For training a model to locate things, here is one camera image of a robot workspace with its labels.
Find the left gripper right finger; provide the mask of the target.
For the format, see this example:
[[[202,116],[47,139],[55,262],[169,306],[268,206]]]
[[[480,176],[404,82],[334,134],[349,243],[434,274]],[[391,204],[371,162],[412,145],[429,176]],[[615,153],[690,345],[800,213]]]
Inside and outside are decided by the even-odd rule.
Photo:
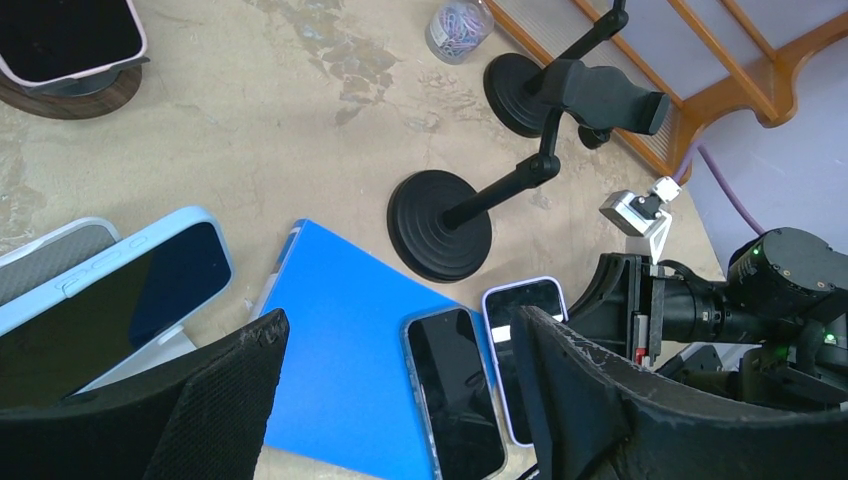
[[[847,415],[795,413],[690,388],[536,307],[511,340],[539,479],[843,479]]]

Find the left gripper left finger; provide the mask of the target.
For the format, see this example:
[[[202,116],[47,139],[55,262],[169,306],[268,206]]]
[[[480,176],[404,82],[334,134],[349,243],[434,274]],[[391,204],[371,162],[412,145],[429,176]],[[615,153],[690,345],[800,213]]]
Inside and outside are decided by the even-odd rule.
[[[274,309],[126,379],[3,410],[2,478],[253,478],[289,333]]]

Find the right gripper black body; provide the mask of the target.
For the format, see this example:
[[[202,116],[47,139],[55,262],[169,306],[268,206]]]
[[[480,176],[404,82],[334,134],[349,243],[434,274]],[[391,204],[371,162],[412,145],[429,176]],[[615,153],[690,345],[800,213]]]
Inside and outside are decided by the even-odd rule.
[[[567,325],[583,337],[639,365],[661,353],[658,314],[652,310],[656,268],[649,257],[605,253],[584,293],[568,309]]]

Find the black round phone stand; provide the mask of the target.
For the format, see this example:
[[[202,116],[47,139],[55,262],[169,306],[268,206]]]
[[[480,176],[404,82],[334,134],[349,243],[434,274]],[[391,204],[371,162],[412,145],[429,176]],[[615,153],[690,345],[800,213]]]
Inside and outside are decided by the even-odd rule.
[[[592,28],[558,58],[580,60],[614,37],[629,20],[625,5],[625,0],[615,0],[610,10],[595,20]],[[550,107],[535,95],[541,89],[545,74],[544,68],[518,53],[499,55],[484,70],[483,87],[489,106],[505,127],[522,137],[542,135]]]
[[[656,134],[670,108],[668,94],[638,86],[612,66],[558,59],[544,69],[535,98],[550,110],[537,152],[482,191],[451,172],[422,170],[392,193],[389,237],[401,260],[419,276],[452,283],[482,267],[493,240],[489,210],[558,175],[561,161],[555,150],[563,115],[577,122],[583,145],[596,149],[615,129]]]

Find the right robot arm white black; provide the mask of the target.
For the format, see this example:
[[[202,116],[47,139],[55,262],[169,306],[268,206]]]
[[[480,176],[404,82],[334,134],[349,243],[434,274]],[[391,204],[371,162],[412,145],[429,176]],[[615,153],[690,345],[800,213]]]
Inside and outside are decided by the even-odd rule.
[[[568,324],[639,365],[666,341],[702,343],[659,373],[731,400],[801,412],[847,401],[847,258],[796,228],[740,247],[723,281],[675,260],[604,254]]]

